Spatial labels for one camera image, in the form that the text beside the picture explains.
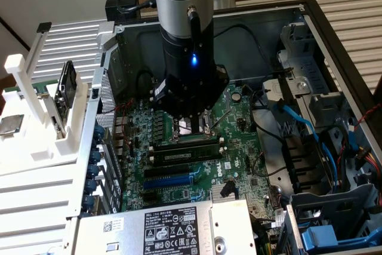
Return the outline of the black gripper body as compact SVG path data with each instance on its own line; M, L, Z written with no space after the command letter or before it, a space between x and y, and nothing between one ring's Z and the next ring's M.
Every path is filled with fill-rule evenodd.
M196 42L161 29L165 79L160 84L160 109L173 117L198 116L211 109L229 83L223 65L214 60L214 25Z

